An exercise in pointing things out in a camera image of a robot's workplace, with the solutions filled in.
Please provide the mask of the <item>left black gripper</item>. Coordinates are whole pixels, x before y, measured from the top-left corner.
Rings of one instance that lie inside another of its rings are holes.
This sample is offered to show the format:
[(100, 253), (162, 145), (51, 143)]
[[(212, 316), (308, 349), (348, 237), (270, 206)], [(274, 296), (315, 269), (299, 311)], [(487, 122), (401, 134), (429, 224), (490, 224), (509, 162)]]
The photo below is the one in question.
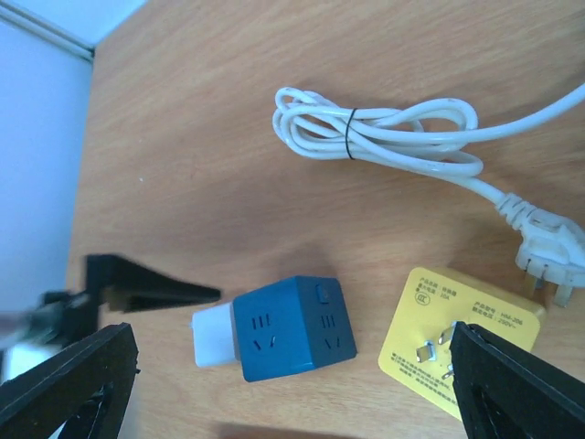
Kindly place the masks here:
[(99, 308), (134, 313), (215, 303), (216, 287), (191, 284), (159, 273), (118, 254), (86, 257), (86, 291), (42, 295), (30, 317), (27, 339), (40, 346), (66, 348), (98, 330)]

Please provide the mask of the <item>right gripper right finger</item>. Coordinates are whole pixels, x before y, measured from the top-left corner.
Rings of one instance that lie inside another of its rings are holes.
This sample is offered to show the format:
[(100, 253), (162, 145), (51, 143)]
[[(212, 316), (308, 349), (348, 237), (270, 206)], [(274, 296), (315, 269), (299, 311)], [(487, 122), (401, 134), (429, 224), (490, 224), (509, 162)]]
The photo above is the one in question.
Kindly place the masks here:
[(450, 344), (453, 389), (469, 438), (582, 438), (584, 383), (476, 324)]

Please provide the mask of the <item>grey white plug adapter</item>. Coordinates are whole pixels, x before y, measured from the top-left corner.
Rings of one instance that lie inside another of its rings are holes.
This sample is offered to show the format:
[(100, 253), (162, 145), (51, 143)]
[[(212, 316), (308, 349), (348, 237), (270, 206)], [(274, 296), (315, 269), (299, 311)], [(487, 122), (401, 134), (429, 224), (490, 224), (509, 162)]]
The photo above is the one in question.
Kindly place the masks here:
[(195, 363), (211, 368), (239, 362), (232, 303), (214, 305), (192, 315)]

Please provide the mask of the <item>blue cube socket adapter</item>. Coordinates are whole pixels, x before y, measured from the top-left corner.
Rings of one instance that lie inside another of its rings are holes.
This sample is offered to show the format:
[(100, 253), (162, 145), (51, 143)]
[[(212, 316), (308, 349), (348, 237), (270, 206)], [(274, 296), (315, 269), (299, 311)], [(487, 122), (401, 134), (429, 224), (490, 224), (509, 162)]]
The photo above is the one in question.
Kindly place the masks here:
[(331, 366), (357, 354), (346, 302), (333, 277), (294, 276), (232, 304), (247, 382)]

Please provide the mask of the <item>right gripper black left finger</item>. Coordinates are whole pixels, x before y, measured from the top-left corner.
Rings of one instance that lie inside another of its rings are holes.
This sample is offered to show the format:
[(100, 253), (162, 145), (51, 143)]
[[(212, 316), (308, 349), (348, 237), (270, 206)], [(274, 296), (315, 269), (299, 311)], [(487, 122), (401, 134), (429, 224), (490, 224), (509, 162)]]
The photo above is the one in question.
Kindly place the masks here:
[(1, 385), (1, 436), (116, 438), (138, 372), (131, 325), (104, 327)]

